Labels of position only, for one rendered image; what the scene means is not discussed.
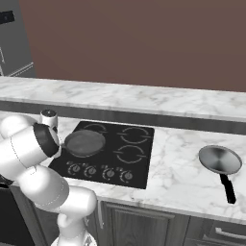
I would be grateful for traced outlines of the dark grey drawer front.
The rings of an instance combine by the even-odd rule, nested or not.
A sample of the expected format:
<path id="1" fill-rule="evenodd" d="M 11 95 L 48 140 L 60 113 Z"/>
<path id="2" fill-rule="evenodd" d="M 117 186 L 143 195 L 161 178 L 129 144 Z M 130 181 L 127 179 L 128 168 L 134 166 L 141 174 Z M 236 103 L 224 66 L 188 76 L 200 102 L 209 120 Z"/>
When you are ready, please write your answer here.
<path id="1" fill-rule="evenodd" d="M 222 246 L 246 246 L 246 240 L 235 239 L 217 234 L 215 228 L 224 232 L 246 235 L 246 225 L 212 220 L 207 218 L 191 217 L 189 219 L 186 237 L 202 242 L 211 242 Z"/>

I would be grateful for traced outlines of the black hob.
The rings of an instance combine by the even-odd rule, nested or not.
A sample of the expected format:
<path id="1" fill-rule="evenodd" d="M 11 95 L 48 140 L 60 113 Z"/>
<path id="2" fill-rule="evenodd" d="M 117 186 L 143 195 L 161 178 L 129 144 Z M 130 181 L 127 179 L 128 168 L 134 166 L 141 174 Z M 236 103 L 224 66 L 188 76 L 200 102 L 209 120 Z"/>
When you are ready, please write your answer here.
<path id="1" fill-rule="evenodd" d="M 61 156 L 51 161 L 49 165 L 51 169 L 65 178 L 146 188 L 155 133 L 153 128 L 83 120 L 76 126 L 74 132 L 79 130 L 91 130 L 103 135 L 106 139 L 104 149 L 87 158 L 74 157 L 63 149 Z M 81 170 L 70 174 L 69 167 L 74 163 L 78 163 Z M 89 166 L 96 168 L 96 173 L 91 178 L 84 174 Z M 109 181 L 103 178 L 103 172 L 108 168 L 112 168 L 115 172 Z M 124 171 L 131 171 L 133 174 L 133 178 L 127 183 L 120 179 Z"/>

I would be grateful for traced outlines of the dark grey round pan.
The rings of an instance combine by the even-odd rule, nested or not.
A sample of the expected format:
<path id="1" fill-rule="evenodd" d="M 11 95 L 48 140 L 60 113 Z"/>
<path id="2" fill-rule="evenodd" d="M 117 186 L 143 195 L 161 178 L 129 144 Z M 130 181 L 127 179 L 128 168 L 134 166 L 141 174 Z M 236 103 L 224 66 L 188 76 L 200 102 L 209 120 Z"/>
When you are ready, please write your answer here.
<path id="1" fill-rule="evenodd" d="M 74 157 L 86 158 L 99 153 L 105 144 L 103 135 L 91 130 L 80 130 L 65 138 L 63 148 Z"/>

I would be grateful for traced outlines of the black hob knob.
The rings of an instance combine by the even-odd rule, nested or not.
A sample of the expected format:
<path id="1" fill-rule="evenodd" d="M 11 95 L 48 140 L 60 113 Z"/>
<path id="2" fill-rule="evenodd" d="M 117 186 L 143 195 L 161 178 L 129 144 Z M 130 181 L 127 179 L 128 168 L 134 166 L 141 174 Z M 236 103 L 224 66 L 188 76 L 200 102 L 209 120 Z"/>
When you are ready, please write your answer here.
<path id="1" fill-rule="evenodd" d="M 77 173 L 81 170 L 81 166 L 78 163 L 74 163 L 69 167 L 69 173 Z"/>
<path id="2" fill-rule="evenodd" d="M 112 168 L 108 168 L 103 172 L 103 178 L 107 181 L 109 181 L 113 176 L 115 172 L 113 171 Z"/>
<path id="3" fill-rule="evenodd" d="M 133 178 L 133 174 L 131 171 L 124 171 L 120 176 L 121 181 L 125 183 L 127 183 L 132 178 Z"/>
<path id="4" fill-rule="evenodd" d="M 91 178 L 95 173 L 96 173 L 96 168 L 94 166 L 89 166 L 84 171 L 85 176 L 88 178 Z"/>

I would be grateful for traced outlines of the grey fridge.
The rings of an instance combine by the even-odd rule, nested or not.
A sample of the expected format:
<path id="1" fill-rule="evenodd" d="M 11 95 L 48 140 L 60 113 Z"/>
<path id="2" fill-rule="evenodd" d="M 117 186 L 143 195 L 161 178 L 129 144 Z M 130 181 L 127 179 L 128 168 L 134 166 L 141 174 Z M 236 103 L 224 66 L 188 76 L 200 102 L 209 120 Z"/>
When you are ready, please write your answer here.
<path id="1" fill-rule="evenodd" d="M 0 76 L 36 76 L 18 0 L 0 0 Z"/>

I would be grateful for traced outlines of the black appliance front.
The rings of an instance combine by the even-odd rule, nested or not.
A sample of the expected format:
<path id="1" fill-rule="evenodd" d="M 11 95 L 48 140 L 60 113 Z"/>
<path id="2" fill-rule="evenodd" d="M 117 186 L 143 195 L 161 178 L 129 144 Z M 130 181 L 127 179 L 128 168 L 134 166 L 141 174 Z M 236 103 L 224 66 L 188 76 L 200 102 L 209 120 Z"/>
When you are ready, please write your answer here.
<path id="1" fill-rule="evenodd" d="M 0 243 L 35 246 L 10 188 L 0 183 Z"/>

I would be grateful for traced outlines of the dark grey cupboard door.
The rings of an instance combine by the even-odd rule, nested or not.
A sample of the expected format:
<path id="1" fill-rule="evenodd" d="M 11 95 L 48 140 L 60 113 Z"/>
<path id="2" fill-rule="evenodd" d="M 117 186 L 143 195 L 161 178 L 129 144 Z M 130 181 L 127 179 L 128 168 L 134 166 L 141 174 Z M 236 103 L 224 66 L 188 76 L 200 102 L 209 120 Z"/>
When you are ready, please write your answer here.
<path id="1" fill-rule="evenodd" d="M 183 246 L 189 216 L 102 202 L 100 246 Z"/>

